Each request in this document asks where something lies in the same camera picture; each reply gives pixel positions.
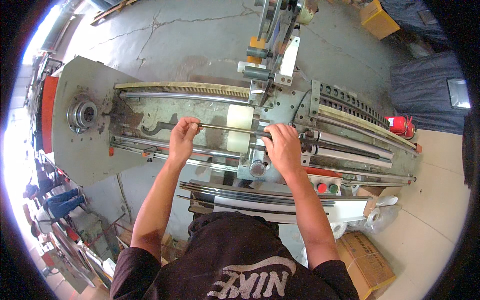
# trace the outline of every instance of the floor crack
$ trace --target floor crack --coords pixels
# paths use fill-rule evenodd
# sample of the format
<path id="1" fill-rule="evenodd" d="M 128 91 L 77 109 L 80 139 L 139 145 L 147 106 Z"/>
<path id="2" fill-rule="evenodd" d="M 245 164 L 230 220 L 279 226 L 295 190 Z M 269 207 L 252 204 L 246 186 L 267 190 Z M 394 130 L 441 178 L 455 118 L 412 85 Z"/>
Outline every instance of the floor crack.
<path id="1" fill-rule="evenodd" d="M 148 37 L 148 39 L 145 41 L 142 49 L 140 50 L 140 52 L 138 53 L 137 55 L 137 60 L 142 60 L 142 63 L 140 64 L 140 66 L 138 67 L 138 70 L 137 72 L 140 70 L 140 68 L 143 66 L 143 64 L 145 63 L 145 58 L 141 59 L 140 58 L 140 55 L 141 53 L 143 52 L 143 50 L 145 49 L 145 46 L 148 44 L 148 42 L 150 41 L 150 38 L 152 37 L 153 35 L 153 32 L 155 32 L 158 28 L 162 27 L 162 26 L 165 26 L 165 25 L 168 25 L 168 24 L 172 24 L 174 22 L 187 22 L 187 23 L 192 23 L 192 22 L 203 22 L 203 21 L 214 21 L 214 20 L 222 20 L 222 19 L 227 19 L 227 18 L 235 18 L 235 17 L 243 17 L 243 16 L 248 16 L 248 15 L 251 15 L 251 14 L 256 14 L 257 16 L 260 16 L 260 13 L 259 12 L 256 12 L 254 11 L 253 9 L 249 8 L 249 7 L 246 7 L 244 3 L 242 3 L 242 7 L 243 7 L 243 11 L 241 13 L 238 13 L 238 14 L 234 14 L 234 15 L 230 15 L 230 16 L 224 16 L 224 17 L 218 17 L 218 18 L 204 18 L 204 19 L 194 19 L 194 20 L 183 20 L 182 18 L 178 18 L 178 19 L 175 19 L 175 20 L 172 20 L 172 21 L 166 21 L 166 22 L 158 22 L 156 20 L 156 18 L 158 17 L 158 15 L 160 14 L 160 11 L 157 13 L 157 15 L 154 17 L 153 19 L 153 22 L 151 25 L 149 25 L 149 27 L 152 28 L 152 32 L 150 33 L 150 36 Z"/>

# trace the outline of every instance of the jeans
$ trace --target jeans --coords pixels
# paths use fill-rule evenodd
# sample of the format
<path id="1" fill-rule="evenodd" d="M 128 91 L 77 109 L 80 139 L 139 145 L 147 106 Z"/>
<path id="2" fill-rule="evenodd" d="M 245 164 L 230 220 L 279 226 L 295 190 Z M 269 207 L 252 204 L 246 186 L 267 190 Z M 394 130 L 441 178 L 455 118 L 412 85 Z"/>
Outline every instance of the jeans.
<path id="1" fill-rule="evenodd" d="M 85 199 L 83 196 L 78 195 L 78 190 L 73 189 L 68 192 L 63 192 L 61 194 L 55 195 L 47 199 L 48 208 L 55 218 L 63 218 L 68 215 L 68 213 L 74 210 L 80 203 L 84 203 Z"/>

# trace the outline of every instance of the red fire extinguisher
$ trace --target red fire extinguisher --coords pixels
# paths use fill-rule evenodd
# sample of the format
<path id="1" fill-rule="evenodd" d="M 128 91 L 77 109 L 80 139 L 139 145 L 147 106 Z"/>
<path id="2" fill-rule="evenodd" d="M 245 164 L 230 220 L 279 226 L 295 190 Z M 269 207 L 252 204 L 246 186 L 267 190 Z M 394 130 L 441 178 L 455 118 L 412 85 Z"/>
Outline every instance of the red fire extinguisher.
<path id="1" fill-rule="evenodd" d="M 409 140 L 415 134 L 415 125 L 412 124 L 413 117 L 410 119 L 398 116 L 398 117 L 385 117 L 390 123 L 390 132 L 395 133 L 398 136 Z"/>

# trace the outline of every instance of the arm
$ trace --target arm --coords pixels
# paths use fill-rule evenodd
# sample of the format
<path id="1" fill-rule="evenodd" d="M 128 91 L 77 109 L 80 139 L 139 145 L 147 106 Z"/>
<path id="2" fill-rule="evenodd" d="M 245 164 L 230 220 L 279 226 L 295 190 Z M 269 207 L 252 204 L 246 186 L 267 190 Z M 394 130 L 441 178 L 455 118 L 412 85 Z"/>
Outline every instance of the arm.
<path id="1" fill-rule="evenodd" d="M 172 129 L 168 159 L 157 175 L 138 212 L 132 233 L 132 247 L 142 248 L 161 261 L 160 244 L 172 209 L 180 171 L 192 154 L 193 138 L 200 120 L 184 117 Z"/>
<path id="2" fill-rule="evenodd" d="M 322 203 L 300 165 L 300 140 L 295 128 L 285 124 L 265 127 L 272 140 L 262 140 L 275 168 L 282 174 L 295 201 L 297 224 L 307 250 L 310 269 L 340 259 Z"/>

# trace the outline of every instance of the black tarp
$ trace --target black tarp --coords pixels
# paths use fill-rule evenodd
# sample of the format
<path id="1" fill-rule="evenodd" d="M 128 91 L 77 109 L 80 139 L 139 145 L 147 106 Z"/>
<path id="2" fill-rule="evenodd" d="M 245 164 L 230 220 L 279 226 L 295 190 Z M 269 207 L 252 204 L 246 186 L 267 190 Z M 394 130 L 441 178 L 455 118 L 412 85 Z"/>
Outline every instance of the black tarp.
<path id="1" fill-rule="evenodd" d="M 448 45 L 448 39 L 439 24 L 424 24 L 419 12 L 428 7 L 420 0 L 380 0 L 383 9 L 397 24 L 411 32 L 440 44 Z"/>
<path id="2" fill-rule="evenodd" d="M 430 55 L 390 67 L 393 106 L 413 116 L 417 129 L 463 133 L 469 110 L 452 108 L 447 79 L 464 78 L 453 52 Z"/>

